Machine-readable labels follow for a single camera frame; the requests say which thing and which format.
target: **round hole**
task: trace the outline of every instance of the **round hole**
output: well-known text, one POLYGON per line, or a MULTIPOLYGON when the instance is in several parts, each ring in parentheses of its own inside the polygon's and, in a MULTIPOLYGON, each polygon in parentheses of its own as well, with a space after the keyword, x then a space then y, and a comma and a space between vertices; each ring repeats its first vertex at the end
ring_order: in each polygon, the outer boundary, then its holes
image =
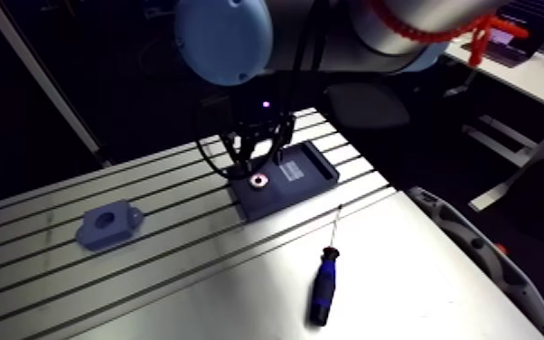
POLYGON ((470 244, 475 248, 475 249, 480 249, 482 248, 485 243, 483 242, 483 240, 481 239, 474 239, 472 241, 470 241, 470 244))
POLYGON ((112 212, 102 213, 101 216, 95 221, 95 226, 100 229, 108 227, 114 221, 114 214, 112 212))

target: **white table surface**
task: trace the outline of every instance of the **white table surface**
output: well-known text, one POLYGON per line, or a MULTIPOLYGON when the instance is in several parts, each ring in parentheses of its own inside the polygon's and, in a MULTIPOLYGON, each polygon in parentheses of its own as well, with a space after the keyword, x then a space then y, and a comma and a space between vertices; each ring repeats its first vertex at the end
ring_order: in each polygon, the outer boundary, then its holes
MULTIPOLYGON (((470 52, 462 48, 462 45, 468 42, 470 38, 467 36, 454 40, 447 47, 446 55, 468 63, 470 52)), ((535 53, 531 59, 514 68, 483 58, 479 70, 544 103, 544 54, 535 53)))
POLYGON ((543 338, 321 115, 298 117, 294 143, 340 183, 256 222, 193 143, 1 201, 0 339, 543 338), (82 249, 83 212, 119 199, 145 213, 135 238, 82 249), (336 299, 315 330, 307 296, 340 203, 336 299))

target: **white label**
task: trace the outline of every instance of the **white label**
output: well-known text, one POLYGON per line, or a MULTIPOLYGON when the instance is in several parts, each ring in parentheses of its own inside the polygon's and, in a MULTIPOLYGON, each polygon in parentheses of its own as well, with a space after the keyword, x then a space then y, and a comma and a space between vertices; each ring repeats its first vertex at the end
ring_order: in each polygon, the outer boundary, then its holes
POLYGON ((299 169, 294 161, 286 162, 280 166, 280 171, 285 174, 287 181, 293 182, 304 177, 304 173, 299 169))

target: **black cable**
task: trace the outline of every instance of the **black cable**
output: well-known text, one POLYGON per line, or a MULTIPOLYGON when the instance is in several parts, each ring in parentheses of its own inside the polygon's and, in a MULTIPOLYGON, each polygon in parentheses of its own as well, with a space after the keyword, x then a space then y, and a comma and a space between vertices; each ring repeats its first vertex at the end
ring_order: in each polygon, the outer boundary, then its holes
MULTIPOLYGON (((238 181, 243 180, 251 177, 252 175, 259 172, 264 165, 272 158, 273 155, 275 155, 283 146, 282 143, 282 136, 285 135, 286 129, 291 127, 292 124, 289 124, 290 118, 289 111, 291 109, 291 106, 293 104, 293 98, 295 96, 295 92, 297 91, 297 85, 299 83, 299 72, 302 68, 302 62, 304 60, 304 54, 305 54, 305 47, 307 45, 307 38, 308 33, 313 24, 316 24, 315 19, 316 16, 319 15, 319 11, 326 11, 327 8, 330 8, 329 0, 314 0, 314 3, 310 7, 310 11, 308 12, 308 16, 306 17, 305 23, 302 26, 302 31, 299 34, 299 38, 297 40, 297 46, 295 48, 295 58, 293 61, 293 68, 291 69, 291 74, 289 78, 289 85, 288 90, 286 94, 286 100, 284 102, 284 107, 281 108, 280 114, 281 114, 281 122, 279 123, 279 126, 277 126, 277 133, 275 134, 274 140, 272 141, 272 146, 267 151, 265 155, 261 157, 257 165, 254 165, 251 167, 250 171, 247 171, 246 173, 242 175, 230 175, 227 172, 223 172, 223 170, 219 169, 207 156, 207 154, 204 152, 204 148, 202 147, 201 143, 201 136, 199 131, 199 118, 200 115, 200 105, 196 106, 196 109, 192 112, 192 132, 194 134, 194 142, 196 143, 196 147, 198 148, 198 151, 200 152, 202 158, 204 161, 209 165, 209 167, 213 170, 213 172, 217 175, 220 175, 223 178, 226 178, 231 181, 238 181)), ((320 30, 319 32, 324 32, 324 35, 326 36, 326 29, 320 30)), ((316 68, 318 68, 318 65, 320 65, 320 59, 322 59, 322 53, 324 51, 324 46, 321 46, 320 43, 324 44, 324 37, 321 36, 321 34, 317 34, 317 52, 314 54, 313 58, 313 68, 314 65, 316 68)))

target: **red cable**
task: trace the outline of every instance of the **red cable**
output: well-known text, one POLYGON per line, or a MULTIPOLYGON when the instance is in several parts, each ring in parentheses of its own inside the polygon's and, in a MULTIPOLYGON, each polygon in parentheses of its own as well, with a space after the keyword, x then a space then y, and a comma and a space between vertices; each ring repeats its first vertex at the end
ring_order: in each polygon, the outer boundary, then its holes
POLYGON ((457 36, 474 30, 470 60, 468 61, 473 67, 478 66, 483 60, 483 53, 487 48, 492 26, 498 27, 499 29, 520 38, 525 38, 529 35, 526 30, 500 20, 493 13, 481 16, 480 18, 474 19, 469 24, 465 24, 451 31, 429 33, 420 31, 415 27, 403 23, 390 11, 383 0, 370 0, 369 4, 373 12, 375 12, 381 21, 392 29, 392 31, 418 43, 448 42, 457 36))

